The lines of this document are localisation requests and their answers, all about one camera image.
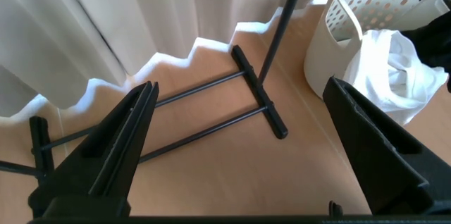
laundry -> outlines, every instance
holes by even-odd
[[[401,32],[414,43],[420,61],[432,68],[443,67],[451,73],[451,11],[415,30]],[[451,92],[451,82],[447,83]]]

floor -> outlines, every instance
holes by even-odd
[[[308,7],[294,17],[264,84],[288,127],[276,139],[263,114],[248,118],[197,142],[138,166],[128,198],[132,215],[274,215],[327,214],[328,202],[347,214],[369,213],[364,195],[322,101],[310,90],[303,58],[321,14]],[[267,32],[238,31],[239,44],[259,72],[274,26]],[[158,64],[146,80],[158,81],[160,98],[236,71],[229,54],[199,47],[189,68]],[[83,112],[60,111],[43,103],[33,113],[49,120],[52,139],[98,123],[124,93],[98,87]],[[162,147],[256,107],[241,77],[155,110],[143,152]],[[407,126],[415,137],[451,163],[451,99],[440,89]],[[33,166],[26,120],[0,120],[0,156]],[[82,139],[54,149],[60,163]],[[0,173],[0,223],[31,219],[27,196],[36,180]]]

beige curtain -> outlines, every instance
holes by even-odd
[[[121,85],[155,52],[184,58],[196,37],[228,43],[237,22],[267,22],[284,2],[0,0],[0,116],[36,94],[68,108],[90,78]]]

horizontal metal bar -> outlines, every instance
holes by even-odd
[[[43,173],[37,170],[35,167],[24,166],[16,163],[10,163],[8,161],[0,161],[0,170],[12,173],[18,173],[23,175],[33,175],[39,177]]]
[[[168,97],[168,98],[163,99],[161,101],[158,101],[156,103],[155,107],[158,108],[158,107],[163,106],[165,104],[169,104],[169,103],[171,103],[173,101],[177,101],[177,100],[179,100],[179,99],[181,99],[183,97],[187,97],[187,96],[189,96],[191,94],[195,94],[195,93],[200,92],[200,91],[202,91],[204,89],[207,89],[209,87],[213,87],[213,86],[215,86],[217,84],[220,84],[220,83],[228,81],[228,80],[232,80],[233,78],[239,77],[239,76],[244,75],[244,74],[245,74],[244,71],[240,71],[240,72],[236,72],[236,73],[231,73],[231,74],[226,75],[224,77],[220,77],[219,79],[213,80],[211,82],[207,82],[207,83],[205,83],[203,85],[194,87],[192,89],[186,90],[186,91],[181,92],[179,94],[176,94],[174,96],[171,96],[171,97]],[[53,147],[57,147],[57,146],[59,146],[61,144],[67,143],[67,142],[72,141],[74,139],[78,139],[79,137],[82,137],[82,136],[85,136],[85,135],[89,134],[95,127],[96,127],[96,125],[92,126],[92,127],[89,127],[87,129],[81,130],[79,132],[73,133],[71,135],[67,135],[67,136],[62,137],[60,139],[57,139],[57,140],[53,141],[52,143],[41,147],[41,150],[46,150],[46,149],[50,149],[50,148],[53,148]]]
[[[245,118],[248,118],[250,116],[258,114],[258,113],[260,113],[260,112],[262,112],[264,110],[266,110],[266,107],[255,108],[255,109],[253,109],[251,111],[245,112],[245,113],[243,113],[241,115],[238,115],[238,116],[236,116],[234,118],[231,118],[231,119],[229,119],[229,120],[227,120],[225,122],[219,123],[218,125],[212,126],[212,127],[208,128],[208,129],[205,129],[205,130],[203,130],[201,132],[198,132],[198,133],[193,134],[193,135],[191,135],[189,137],[186,137],[185,139],[181,139],[181,140],[179,140],[177,142],[174,142],[172,144],[169,144],[169,145],[167,145],[165,147],[161,147],[160,149],[157,149],[157,150],[152,151],[152,152],[150,152],[148,154],[145,154],[144,156],[141,156],[140,163],[148,161],[148,160],[150,160],[152,158],[155,158],[157,156],[160,156],[160,155],[162,155],[162,154],[164,154],[166,152],[169,152],[169,151],[174,150],[174,149],[176,149],[178,147],[186,145],[186,144],[188,144],[190,142],[193,142],[193,141],[195,141],[197,139],[200,139],[200,138],[202,138],[204,136],[210,135],[213,132],[216,132],[216,131],[218,131],[218,130],[220,130],[222,128],[228,127],[229,125],[233,125],[234,123],[240,122],[241,120],[244,120]]]
[[[195,93],[197,93],[199,91],[202,91],[202,90],[207,89],[209,87],[216,86],[217,84],[220,84],[222,82],[225,82],[225,81],[228,81],[228,80],[232,80],[233,78],[239,77],[239,76],[244,75],[244,74],[245,74],[244,71],[240,71],[240,72],[236,72],[236,73],[232,73],[232,74],[226,75],[224,77],[220,77],[219,79],[216,79],[214,81],[205,83],[203,85],[200,85],[200,86],[197,86],[195,88],[189,89],[189,90],[181,92],[179,94],[176,94],[175,96],[168,97],[166,99],[158,101],[156,103],[156,107],[158,108],[158,107],[163,106],[165,104],[169,104],[169,103],[171,103],[173,101],[177,101],[177,100],[179,100],[179,99],[181,99],[183,97],[187,97],[187,96],[189,96],[191,94],[195,94]]]

white plastic basket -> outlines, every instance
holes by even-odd
[[[328,0],[307,50],[307,82],[322,98],[329,77],[345,74],[363,31],[413,30],[448,11],[443,0]]]

